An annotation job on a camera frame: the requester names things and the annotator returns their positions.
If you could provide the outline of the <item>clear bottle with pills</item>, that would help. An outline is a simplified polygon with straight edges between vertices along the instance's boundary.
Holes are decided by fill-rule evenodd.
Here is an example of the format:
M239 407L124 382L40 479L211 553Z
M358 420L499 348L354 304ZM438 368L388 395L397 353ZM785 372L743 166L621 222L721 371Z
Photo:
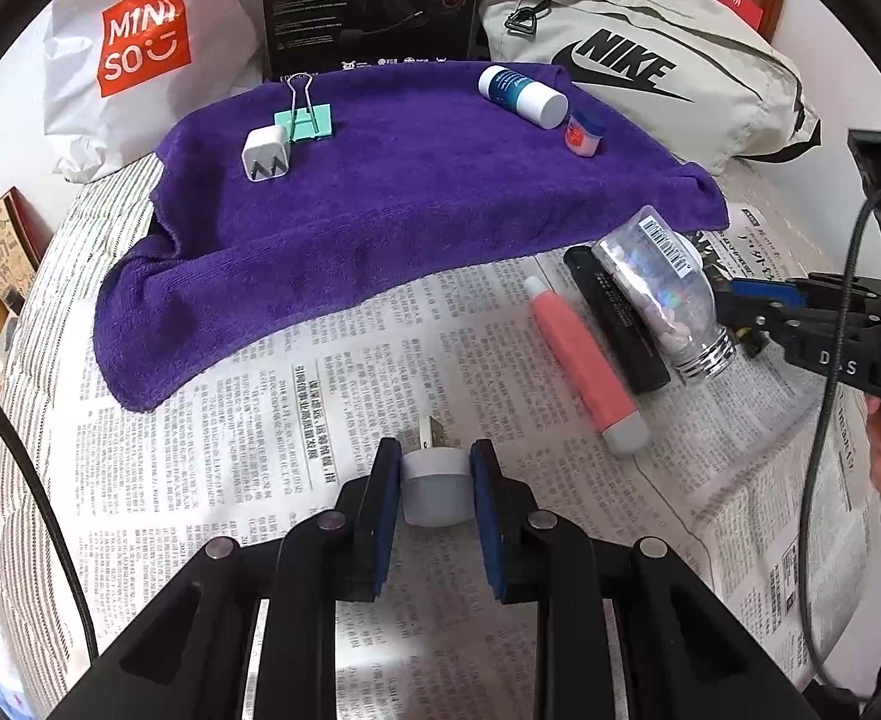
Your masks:
M595 255L632 304L682 383L718 376L736 355L694 245L653 206L596 242Z

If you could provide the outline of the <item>pink lip balm tube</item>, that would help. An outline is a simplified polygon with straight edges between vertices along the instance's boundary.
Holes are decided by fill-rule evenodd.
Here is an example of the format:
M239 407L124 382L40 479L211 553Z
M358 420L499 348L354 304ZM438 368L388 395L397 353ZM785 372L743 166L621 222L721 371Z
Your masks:
M650 439L647 423L579 314L538 277L523 283L539 332L577 388L591 422L616 457Z

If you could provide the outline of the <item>black rectangular stick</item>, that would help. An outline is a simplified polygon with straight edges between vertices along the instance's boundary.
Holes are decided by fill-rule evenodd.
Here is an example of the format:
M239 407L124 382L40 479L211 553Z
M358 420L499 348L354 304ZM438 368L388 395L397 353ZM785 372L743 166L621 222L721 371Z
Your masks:
M593 250L588 245L574 245L564 252L564 263L593 319L605 333L630 390L645 395L666 387L671 377L652 335Z

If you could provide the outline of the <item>white USB adapter cap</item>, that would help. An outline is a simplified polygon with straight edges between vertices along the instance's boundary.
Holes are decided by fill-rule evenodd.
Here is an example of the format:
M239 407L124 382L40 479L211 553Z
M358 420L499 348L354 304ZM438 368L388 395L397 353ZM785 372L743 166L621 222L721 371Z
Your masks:
M470 456L433 416L419 421L417 447L401 460L401 504L409 527L449 528L474 518Z

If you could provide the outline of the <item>blue pink eraser case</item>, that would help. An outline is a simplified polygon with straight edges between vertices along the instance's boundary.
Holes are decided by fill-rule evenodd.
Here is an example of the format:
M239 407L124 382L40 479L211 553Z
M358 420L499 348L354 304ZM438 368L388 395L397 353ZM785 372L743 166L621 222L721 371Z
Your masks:
M583 110L572 110L567 119L564 142L580 158L593 158L605 138L606 128Z

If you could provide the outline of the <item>white blue medicine bottle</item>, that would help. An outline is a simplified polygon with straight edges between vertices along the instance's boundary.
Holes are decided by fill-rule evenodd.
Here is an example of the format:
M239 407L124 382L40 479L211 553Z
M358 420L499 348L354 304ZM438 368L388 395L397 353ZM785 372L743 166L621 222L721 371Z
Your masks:
M569 99L557 89L502 65L484 68L477 91L492 104L543 130L559 127L569 115Z

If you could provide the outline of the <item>white USB charger plug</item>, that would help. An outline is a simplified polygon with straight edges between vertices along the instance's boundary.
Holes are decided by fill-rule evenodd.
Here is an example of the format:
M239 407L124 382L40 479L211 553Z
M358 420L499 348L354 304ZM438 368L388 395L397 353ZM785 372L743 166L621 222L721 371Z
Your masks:
M291 137L282 125L253 128L242 148L242 164L250 182L284 177L291 167Z

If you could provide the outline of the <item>green binder clip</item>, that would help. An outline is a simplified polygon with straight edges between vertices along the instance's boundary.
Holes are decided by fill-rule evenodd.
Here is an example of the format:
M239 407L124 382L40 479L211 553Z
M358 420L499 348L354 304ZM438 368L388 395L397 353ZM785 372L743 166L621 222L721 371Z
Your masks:
M333 110L330 104L317 104L312 99L313 76L307 71L292 73L285 78L291 91L291 104L274 114L274 124L284 128L289 142L321 140L333 135Z

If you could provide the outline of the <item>newspaper sheet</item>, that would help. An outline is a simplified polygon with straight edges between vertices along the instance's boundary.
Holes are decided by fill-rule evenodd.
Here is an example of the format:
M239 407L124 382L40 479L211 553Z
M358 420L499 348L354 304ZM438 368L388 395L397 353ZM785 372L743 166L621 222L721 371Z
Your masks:
M255 341L131 411L94 358L63 371L59 491L100 637L66 718L287 718L335 649L341 718L527 718L536 605L556 578L528 517L644 538L682 635L721 660L699 596L788 678L837 642L876 541L860 400L838 395L808 546L799 496L821 383L775 351L644 400L616 457L507 260L440 273Z

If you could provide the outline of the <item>grey Nike bag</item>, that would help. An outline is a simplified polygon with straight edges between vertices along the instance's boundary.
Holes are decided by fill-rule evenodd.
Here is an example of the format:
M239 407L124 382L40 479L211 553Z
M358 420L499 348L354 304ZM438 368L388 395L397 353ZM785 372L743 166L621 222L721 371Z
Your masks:
M717 0L483 0L479 20L492 60L559 65L714 174L821 143L798 68Z

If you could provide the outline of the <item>purple towel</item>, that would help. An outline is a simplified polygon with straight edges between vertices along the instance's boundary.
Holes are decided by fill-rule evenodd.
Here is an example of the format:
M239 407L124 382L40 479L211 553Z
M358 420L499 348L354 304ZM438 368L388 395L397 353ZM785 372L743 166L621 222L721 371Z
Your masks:
M557 65L528 75L605 131L595 158L483 98L476 62L331 71L313 82L335 132L253 182L246 135L289 104L279 83L187 115L157 146L146 236L95 304L95 360L131 411L296 323L437 271L596 239L653 206L681 232L721 229L714 177L675 160Z

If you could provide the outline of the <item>white Miniso plastic bag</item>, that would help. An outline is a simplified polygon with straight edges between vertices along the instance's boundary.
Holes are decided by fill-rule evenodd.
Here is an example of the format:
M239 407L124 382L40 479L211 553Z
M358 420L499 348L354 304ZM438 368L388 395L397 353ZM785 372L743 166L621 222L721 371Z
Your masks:
M53 171L85 184L139 160L225 98L260 47L242 0L53 0L43 133Z

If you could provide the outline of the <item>black headset box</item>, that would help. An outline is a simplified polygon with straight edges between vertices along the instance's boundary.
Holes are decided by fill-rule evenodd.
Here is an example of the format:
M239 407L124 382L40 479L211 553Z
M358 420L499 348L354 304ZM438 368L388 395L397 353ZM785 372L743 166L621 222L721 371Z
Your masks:
M263 0L269 76L471 54L477 0Z

